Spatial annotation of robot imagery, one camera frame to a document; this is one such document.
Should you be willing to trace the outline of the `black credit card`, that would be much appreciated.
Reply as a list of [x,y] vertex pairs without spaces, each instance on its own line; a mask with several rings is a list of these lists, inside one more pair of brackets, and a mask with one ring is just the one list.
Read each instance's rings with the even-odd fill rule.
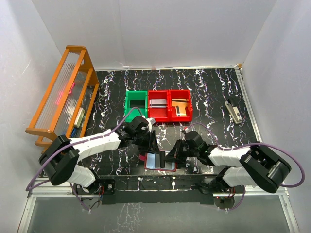
[[168,169],[171,167],[171,163],[166,160],[167,151],[161,151],[159,154],[159,165],[162,169]]

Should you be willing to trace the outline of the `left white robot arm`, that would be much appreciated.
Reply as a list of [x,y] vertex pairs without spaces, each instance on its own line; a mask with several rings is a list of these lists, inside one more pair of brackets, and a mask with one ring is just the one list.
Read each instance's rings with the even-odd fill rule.
[[136,145],[140,153],[159,152],[156,131],[152,130],[154,118],[135,117],[130,123],[122,123],[115,129],[83,138],[57,137],[39,158],[39,164],[52,185],[74,183],[95,192],[100,181],[95,172],[79,165],[89,156]]

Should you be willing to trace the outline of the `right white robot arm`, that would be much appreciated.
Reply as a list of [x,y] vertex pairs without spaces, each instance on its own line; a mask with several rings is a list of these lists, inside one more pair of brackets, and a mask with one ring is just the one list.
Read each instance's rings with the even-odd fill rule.
[[184,164],[188,157],[195,157],[207,166],[224,167],[210,182],[195,185],[202,193],[226,192],[230,188],[247,185],[275,193],[291,171],[289,163],[268,146],[254,144],[221,149],[207,144],[196,131],[185,133],[162,160]]

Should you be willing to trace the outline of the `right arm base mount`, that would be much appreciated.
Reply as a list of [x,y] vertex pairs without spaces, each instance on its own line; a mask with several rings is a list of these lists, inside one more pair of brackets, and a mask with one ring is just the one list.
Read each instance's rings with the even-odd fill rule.
[[228,192],[227,196],[216,196],[214,198],[214,204],[219,210],[230,211],[237,209],[243,202],[245,197],[245,187],[242,187],[241,199],[235,203],[236,187],[228,186],[224,181],[213,179],[207,183],[196,183],[196,187],[202,194],[216,194]]

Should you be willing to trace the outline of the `orange patterned credit card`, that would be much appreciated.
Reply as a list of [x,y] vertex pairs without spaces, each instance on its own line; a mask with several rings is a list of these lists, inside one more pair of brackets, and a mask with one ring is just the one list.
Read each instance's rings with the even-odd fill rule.
[[183,105],[183,104],[176,105],[175,110],[176,110],[176,116],[177,117],[186,117],[187,116],[186,105]]

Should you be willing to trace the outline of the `red leather card holder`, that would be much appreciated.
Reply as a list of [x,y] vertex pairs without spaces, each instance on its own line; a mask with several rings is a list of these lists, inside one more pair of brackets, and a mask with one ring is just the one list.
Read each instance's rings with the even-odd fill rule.
[[159,170],[159,171],[172,171],[175,172],[177,169],[176,163],[170,162],[171,167],[168,169],[162,169],[159,165],[159,154],[160,153],[145,153],[140,154],[139,159],[144,162],[144,168],[148,170]]

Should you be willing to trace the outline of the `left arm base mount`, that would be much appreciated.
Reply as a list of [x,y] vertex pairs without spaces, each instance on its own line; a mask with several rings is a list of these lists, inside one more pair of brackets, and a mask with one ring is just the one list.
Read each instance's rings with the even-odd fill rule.
[[[81,206],[89,212],[94,207],[100,205],[111,205],[116,203],[116,183],[114,179],[99,179],[91,184],[89,187],[82,187],[80,184],[70,184],[72,193],[76,196]],[[83,201],[83,195],[97,195],[98,200],[92,205],[87,206]]]

